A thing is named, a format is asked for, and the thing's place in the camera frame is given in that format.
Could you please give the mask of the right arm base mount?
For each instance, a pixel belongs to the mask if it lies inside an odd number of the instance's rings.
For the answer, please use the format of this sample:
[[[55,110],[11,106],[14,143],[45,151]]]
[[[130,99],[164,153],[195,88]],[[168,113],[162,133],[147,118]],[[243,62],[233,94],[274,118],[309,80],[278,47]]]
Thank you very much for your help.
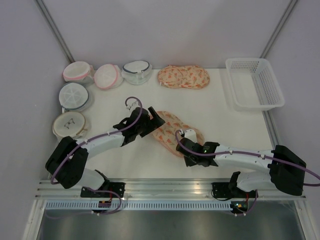
[[[228,182],[212,182],[211,187],[212,197],[220,201],[226,201],[235,198],[246,199],[247,197],[249,199],[254,199],[256,197],[256,192],[254,190],[245,192],[237,187],[230,189]]]

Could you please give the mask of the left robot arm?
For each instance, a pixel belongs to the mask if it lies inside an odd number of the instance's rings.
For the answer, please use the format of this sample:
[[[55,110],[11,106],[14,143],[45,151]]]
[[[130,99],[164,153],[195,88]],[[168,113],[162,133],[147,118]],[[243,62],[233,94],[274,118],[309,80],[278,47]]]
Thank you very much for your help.
[[[123,147],[137,136],[143,138],[164,124],[165,121],[153,107],[136,107],[129,117],[114,125],[110,132],[88,140],[64,137],[47,160],[45,169],[52,175],[53,183],[60,184],[64,189],[81,186],[80,195],[83,198],[122,196],[124,189],[112,187],[99,170],[88,169],[87,161],[110,149]]]

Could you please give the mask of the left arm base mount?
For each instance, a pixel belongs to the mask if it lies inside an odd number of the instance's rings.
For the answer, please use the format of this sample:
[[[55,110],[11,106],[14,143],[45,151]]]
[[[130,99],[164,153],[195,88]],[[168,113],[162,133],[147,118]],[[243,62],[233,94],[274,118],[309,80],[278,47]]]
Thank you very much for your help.
[[[125,193],[125,183],[124,182],[108,182],[104,183],[99,190],[101,191],[111,191],[118,194],[121,198],[124,196]],[[100,198],[116,198],[116,195],[110,192],[100,192]]]

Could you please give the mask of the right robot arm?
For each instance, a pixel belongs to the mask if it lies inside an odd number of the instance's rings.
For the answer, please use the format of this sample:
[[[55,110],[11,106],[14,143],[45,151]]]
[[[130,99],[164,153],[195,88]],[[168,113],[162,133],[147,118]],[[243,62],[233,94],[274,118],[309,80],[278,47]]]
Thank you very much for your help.
[[[262,189],[277,189],[285,194],[301,196],[306,163],[283,145],[274,150],[244,150],[207,141],[203,145],[183,137],[176,150],[184,157],[186,166],[238,167],[249,173],[232,174],[228,192],[235,198]]]

